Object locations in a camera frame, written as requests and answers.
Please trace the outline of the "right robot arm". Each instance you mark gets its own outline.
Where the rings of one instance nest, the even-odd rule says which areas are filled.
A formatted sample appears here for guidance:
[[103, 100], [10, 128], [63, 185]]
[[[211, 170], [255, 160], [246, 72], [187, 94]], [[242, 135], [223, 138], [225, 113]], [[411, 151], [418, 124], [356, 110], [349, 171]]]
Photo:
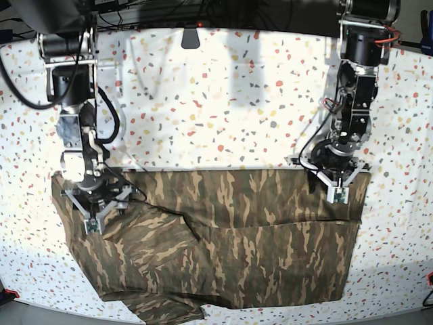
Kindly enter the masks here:
[[88, 1], [11, 1], [20, 19], [37, 34], [46, 69], [47, 104], [26, 99], [13, 84], [6, 67], [1, 75], [26, 106], [61, 111], [56, 132], [63, 143], [62, 176], [72, 188], [61, 194], [84, 217], [86, 233], [105, 230], [104, 219], [115, 209], [125, 211], [132, 185], [119, 177], [110, 183], [106, 163], [120, 131], [119, 116], [104, 90], [97, 86], [97, 18]]

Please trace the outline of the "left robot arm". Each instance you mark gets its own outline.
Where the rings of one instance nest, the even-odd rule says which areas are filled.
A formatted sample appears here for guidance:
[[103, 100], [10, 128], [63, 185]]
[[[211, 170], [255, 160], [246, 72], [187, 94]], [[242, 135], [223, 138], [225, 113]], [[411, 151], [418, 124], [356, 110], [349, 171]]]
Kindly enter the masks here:
[[349, 185], [369, 170], [354, 153], [371, 135], [370, 106], [378, 94], [378, 70], [401, 39], [393, 26], [400, 10], [400, 1], [339, 2], [336, 91], [323, 99], [327, 115], [293, 161], [325, 185], [331, 204], [347, 203]]

